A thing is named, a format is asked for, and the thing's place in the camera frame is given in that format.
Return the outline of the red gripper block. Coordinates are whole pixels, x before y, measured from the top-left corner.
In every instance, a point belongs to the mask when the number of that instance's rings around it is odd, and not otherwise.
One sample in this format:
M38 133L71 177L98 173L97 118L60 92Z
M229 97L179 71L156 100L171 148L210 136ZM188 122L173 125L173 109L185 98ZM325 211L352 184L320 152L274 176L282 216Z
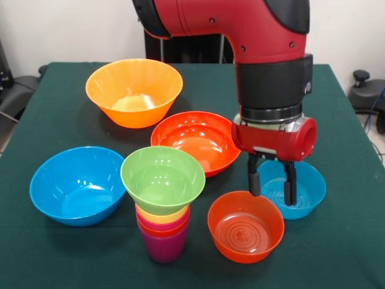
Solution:
M258 156L273 155L284 160L286 173L284 197L287 206L297 203L297 172L293 161L308 157L316 143L317 125L313 118L300 117L291 123L257 125L246 123L240 117L232 122L232 140L236 147L248 152L248 184L252 196L260 196Z

